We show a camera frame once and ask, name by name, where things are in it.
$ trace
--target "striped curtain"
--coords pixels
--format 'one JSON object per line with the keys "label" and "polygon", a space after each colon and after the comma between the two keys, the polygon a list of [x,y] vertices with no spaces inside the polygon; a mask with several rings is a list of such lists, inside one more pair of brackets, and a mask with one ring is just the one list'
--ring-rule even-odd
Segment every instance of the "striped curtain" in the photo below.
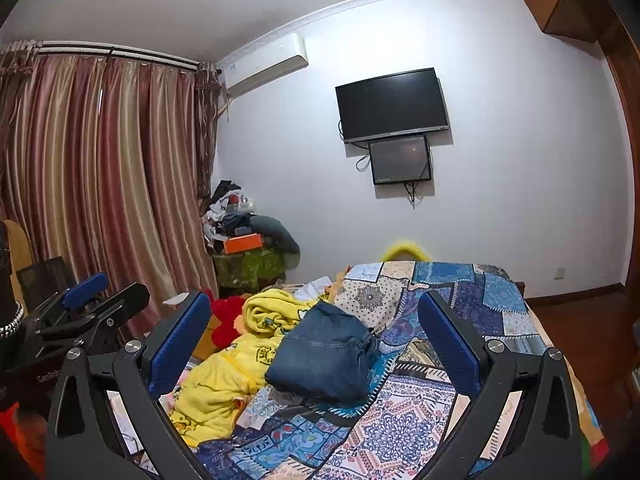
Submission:
{"label": "striped curtain", "polygon": [[97,56],[40,55],[6,151],[1,199],[34,259],[62,256],[79,279],[99,271],[111,293],[144,283],[151,304],[216,290],[196,196],[194,74]]}
{"label": "striped curtain", "polygon": [[40,43],[15,41],[0,49],[0,181],[4,173],[7,141],[15,128],[22,89],[33,72]]}
{"label": "striped curtain", "polygon": [[196,160],[197,190],[200,213],[209,208],[211,194],[211,173],[216,154],[216,133],[218,127],[218,101],[222,86],[218,81],[218,70],[210,63],[201,63],[195,73],[195,114],[196,114]]}

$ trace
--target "orange box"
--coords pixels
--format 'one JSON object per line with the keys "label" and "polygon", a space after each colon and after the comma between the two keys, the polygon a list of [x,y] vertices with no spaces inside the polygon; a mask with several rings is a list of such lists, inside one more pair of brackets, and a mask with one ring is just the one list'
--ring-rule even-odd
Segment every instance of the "orange box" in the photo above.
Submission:
{"label": "orange box", "polygon": [[248,251],[249,249],[257,249],[262,247],[262,236],[258,233],[245,236],[236,236],[225,240],[225,253],[239,253],[240,251]]}

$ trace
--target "metal screw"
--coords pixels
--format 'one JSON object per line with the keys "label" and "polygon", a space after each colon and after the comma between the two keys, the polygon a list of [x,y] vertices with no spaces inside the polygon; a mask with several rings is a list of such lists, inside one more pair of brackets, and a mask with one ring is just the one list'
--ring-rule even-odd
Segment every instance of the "metal screw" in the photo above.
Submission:
{"label": "metal screw", "polygon": [[549,357],[551,357],[552,359],[555,359],[556,361],[559,361],[560,359],[562,359],[562,352],[559,351],[555,346],[551,346],[548,352],[549,352]]}
{"label": "metal screw", "polygon": [[80,357],[80,354],[80,349],[73,347],[71,350],[69,350],[69,352],[66,353],[66,358],[71,360],[77,359]]}
{"label": "metal screw", "polygon": [[132,339],[126,345],[124,345],[125,351],[127,351],[130,354],[135,354],[135,352],[137,352],[141,348],[142,348],[142,343],[137,339]]}
{"label": "metal screw", "polygon": [[497,339],[491,339],[487,344],[487,348],[496,354],[501,354],[504,352],[504,343],[502,341],[498,341]]}

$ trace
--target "black chair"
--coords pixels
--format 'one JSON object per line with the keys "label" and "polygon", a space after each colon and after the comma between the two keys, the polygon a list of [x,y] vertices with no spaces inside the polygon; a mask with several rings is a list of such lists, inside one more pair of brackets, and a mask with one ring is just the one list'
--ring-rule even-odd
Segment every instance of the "black chair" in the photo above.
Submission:
{"label": "black chair", "polygon": [[25,267],[16,272],[25,307],[29,312],[58,292],[77,285],[71,269],[62,256]]}

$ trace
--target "blue patterned blanket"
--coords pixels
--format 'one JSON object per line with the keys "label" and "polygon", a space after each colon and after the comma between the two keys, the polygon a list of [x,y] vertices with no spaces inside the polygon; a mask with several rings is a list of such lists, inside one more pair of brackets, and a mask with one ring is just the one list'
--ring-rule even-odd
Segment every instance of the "blue patterned blanket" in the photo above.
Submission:
{"label": "blue patterned blanket", "polygon": [[[436,289],[482,335],[513,351],[546,349],[515,284],[498,267],[386,262],[351,268],[334,303],[372,327],[382,354],[369,397],[334,406],[262,388],[228,440],[200,444],[196,456],[216,480],[410,480],[460,419],[469,399],[456,393],[417,317],[420,296]],[[513,419],[510,395],[476,469],[495,459]]]}

